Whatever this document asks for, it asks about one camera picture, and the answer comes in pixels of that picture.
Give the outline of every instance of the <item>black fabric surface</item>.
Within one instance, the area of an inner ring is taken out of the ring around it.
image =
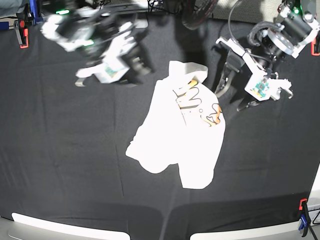
[[[320,57],[308,46],[280,66],[280,77],[293,85],[290,100],[236,112],[240,100],[230,103],[236,89],[224,95],[226,130],[213,181],[183,189],[177,165],[152,174],[125,151],[169,61],[208,66],[204,83],[212,88],[227,55],[215,41],[229,34],[225,21],[189,31],[178,18],[148,20],[142,43],[156,71],[134,88],[76,87],[80,55],[37,29],[30,30],[28,49],[19,49],[14,31],[0,32],[0,216],[123,231],[133,240],[185,240],[297,221],[320,160]],[[245,38],[252,25],[232,28]]]

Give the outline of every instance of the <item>white t-shirt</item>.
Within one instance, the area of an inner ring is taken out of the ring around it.
[[[157,81],[148,115],[125,153],[153,174],[178,164],[188,189],[211,183],[226,128],[216,95],[202,84],[207,76],[206,66],[170,61],[169,76]]]

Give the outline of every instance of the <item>printed graphic on shirt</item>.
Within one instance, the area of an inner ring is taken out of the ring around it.
[[[208,124],[207,126],[213,127],[221,122],[219,116],[222,110],[218,102],[212,104],[214,94],[204,85],[193,79],[186,86],[174,89],[173,92],[177,96],[176,102],[187,125],[197,124],[202,120]]]

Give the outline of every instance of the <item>green led light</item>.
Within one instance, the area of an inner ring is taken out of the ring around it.
[[[91,46],[91,45],[93,45],[95,42],[94,41],[92,41],[91,39],[89,39],[89,40],[87,40],[87,41],[85,41],[85,43],[83,44],[83,46]]]
[[[70,11],[69,10],[60,10],[60,11],[56,11],[55,13],[60,14],[60,15],[64,15],[64,14],[70,13]]]

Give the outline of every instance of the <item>black tablecloth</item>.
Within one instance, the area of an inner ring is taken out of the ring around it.
[[[184,240],[193,233],[241,230],[297,221],[320,160],[320,57],[306,47],[279,68],[292,99],[237,112],[232,88],[220,99],[224,142],[212,183],[183,189],[177,165],[159,174],[125,156],[143,123],[157,80],[170,60],[209,68],[220,78],[227,52],[225,21],[189,31],[174,17],[149,16],[142,41],[155,73],[145,84],[75,86],[81,56],[30,30],[19,49],[14,31],[0,32],[0,216],[19,213],[81,227],[123,231],[133,240]],[[233,23],[237,38],[248,23]]]

